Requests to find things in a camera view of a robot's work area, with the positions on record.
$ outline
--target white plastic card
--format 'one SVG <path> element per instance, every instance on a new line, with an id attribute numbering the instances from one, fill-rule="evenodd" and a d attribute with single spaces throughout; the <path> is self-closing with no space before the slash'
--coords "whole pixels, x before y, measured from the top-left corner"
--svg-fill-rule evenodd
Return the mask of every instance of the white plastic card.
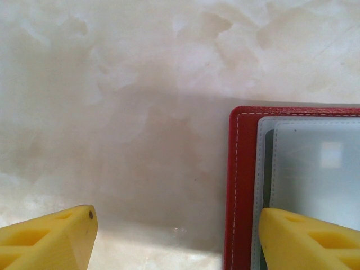
<path id="1" fill-rule="evenodd" d="M 266 269 L 257 228 L 264 206 L 360 230 L 359 118 L 263 118 L 256 160 L 252 269 Z"/>

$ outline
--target yellow 3d printed part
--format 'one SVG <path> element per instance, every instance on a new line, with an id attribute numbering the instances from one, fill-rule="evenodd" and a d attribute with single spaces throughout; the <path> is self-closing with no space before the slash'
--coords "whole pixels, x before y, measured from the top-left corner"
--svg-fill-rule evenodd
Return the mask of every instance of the yellow 3d printed part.
<path id="1" fill-rule="evenodd" d="M 0 228 L 0 270 L 87 269 L 96 233 L 90 205 Z"/>
<path id="2" fill-rule="evenodd" d="M 259 237 L 269 270 L 360 270 L 360 232 L 264 208 Z"/>

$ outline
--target beige marble veining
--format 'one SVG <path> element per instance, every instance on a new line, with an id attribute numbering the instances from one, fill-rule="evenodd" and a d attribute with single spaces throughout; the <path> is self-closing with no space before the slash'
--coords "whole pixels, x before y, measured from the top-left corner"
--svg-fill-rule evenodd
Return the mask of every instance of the beige marble veining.
<path id="1" fill-rule="evenodd" d="M 360 102 L 357 0 L 4 0 L 0 35 L 0 226 L 93 204 L 90 269 L 220 269 L 231 109 Z"/>

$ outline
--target small hole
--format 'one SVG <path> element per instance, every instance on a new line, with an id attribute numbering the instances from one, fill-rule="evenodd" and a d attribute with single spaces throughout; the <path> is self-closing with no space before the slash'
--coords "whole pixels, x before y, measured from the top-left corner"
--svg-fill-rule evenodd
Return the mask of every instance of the small hole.
<path id="1" fill-rule="evenodd" d="M 12 235 L 4 242 L 0 243 L 2 246 L 33 246 L 41 238 L 49 233 L 49 229 L 27 229 Z"/>
<path id="2" fill-rule="evenodd" d="M 6 269 L 18 257 L 20 257 L 19 254 L 0 254 L 0 270 Z"/>
<path id="3" fill-rule="evenodd" d="M 360 257 L 358 258 L 339 258 L 351 270 L 360 270 Z"/>
<path id="4" fill-rule="evenodd" d="M 63 214 L 63 215 L 59 215 L 55 219 L 67 219 L 69 216 L 71 216 L 71 213 L 66 213 L 66 214 Z"/>
<path id="5" fill-rule="evenodd" d="M 357 249 L 359 246 L 337 232 L 310 232 L 308 235 L 326 249 Z"/>
<path id="6" fill-rule="evenodd" d="M 302 218 L 298 218 L 298 217 L 285 217 L 285 218 L 291 222 L 304 222 Z"/>

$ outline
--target marble countertop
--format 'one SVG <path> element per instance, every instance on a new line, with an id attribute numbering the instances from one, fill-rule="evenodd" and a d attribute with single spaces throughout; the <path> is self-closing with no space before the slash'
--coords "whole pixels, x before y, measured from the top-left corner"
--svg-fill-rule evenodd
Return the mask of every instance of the marble countertop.
<path id="1" fill-rule="evenodd" d="M 0 226 L 93 204 L 89 269 L 220 269 L 238 105 L 360 102 L 358 0 L 0 2 Z"/>

